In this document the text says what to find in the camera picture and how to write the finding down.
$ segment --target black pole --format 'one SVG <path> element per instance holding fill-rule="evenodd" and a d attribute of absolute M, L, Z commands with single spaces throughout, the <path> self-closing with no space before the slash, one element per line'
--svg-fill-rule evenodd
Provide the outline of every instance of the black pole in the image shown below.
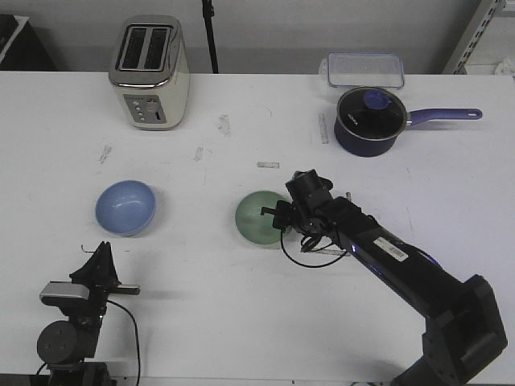
<path fill-rule="evenodd" d="M 211 18 L 215 15 L 212 0 L 202 0 L 202 17 L 206 25 L 206 35 L 208 36 L 209 55 L 211 56 L 212 73 L 218 73 L 218 59 L 216 58 L 215 36 L 212 32 Z"/>

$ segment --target toaster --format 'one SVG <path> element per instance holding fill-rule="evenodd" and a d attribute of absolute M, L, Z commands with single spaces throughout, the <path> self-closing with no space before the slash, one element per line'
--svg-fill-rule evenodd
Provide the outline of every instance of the toaster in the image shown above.
<path fill-rule="evenodd" d="M 164 15 L 126 20 L 109 66 L 109 81 L 132 125 L 145 130 L 177 125 L 190 87 L 179 20 Z"/>

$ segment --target green bowl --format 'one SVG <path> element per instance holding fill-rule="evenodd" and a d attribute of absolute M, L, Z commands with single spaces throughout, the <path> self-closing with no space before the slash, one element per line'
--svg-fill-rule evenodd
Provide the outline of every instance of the green bowl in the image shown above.
<path fill-rule="evenodd" d="M 258 245 L 274 245 L 281 240 L 281 231 L 272 227 L 274 215 L 261 215 L 262 207 L 275 208 L 279 199 L 286 199 L 274 191 L 255 191 L 247 195 L 236 209 L 236 228 L 248 241 Z"/>

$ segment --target blue bowl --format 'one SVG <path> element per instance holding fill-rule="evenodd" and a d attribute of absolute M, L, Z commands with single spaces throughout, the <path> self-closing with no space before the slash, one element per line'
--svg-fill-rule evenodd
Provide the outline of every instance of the blue bowl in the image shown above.
<path fill-rule="evenodd" d="M 133 236 L 145 229 L 154 218 L 154 192 L 139 181 L 120 181 L 101 194 L 95 214 L 106 231 Z"/>

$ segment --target purple handle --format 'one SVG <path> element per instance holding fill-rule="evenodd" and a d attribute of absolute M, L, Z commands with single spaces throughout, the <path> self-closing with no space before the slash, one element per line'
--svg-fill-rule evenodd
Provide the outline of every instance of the purple handle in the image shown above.
<path fill-rule="evenodd" d="M 480 119 L 483 116 L 478 109 L 423 109 L 410 112 L 411 125 L 431 119 Z"/>

